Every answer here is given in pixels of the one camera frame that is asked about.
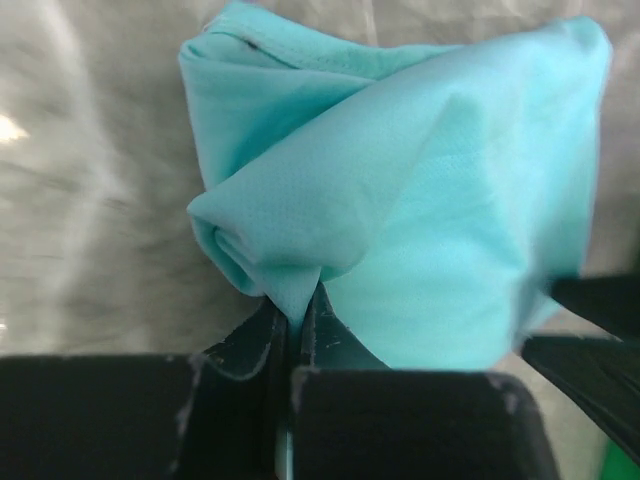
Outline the teal t-shirt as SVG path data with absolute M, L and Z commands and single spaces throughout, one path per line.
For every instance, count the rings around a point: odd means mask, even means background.
M 230 3 L 178 55 L 196 240 L 294 326 L 323 284 L 388 366 L 490 367 L 586 259 L 611 55 L 588 17 L 378 48 Z

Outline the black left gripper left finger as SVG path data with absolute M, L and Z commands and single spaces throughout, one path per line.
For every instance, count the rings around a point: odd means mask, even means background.
M 5 479 L 271 479 L 287 322 L 202 352 L 1 360 Z

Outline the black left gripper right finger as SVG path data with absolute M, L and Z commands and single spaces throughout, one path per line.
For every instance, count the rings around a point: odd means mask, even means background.
M 318 286 L 291 376 L 294 479 L 555 479 L 540 409 L 495 371 L 396 370 Z

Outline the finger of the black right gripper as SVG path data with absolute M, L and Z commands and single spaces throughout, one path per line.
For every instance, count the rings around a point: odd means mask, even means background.
M 639 462 L 639 343 L 535 336 L 521 357 Z
M 567 310 L 624 340 L 639 339 L 639 275 L 562 278 L 551 297 Z

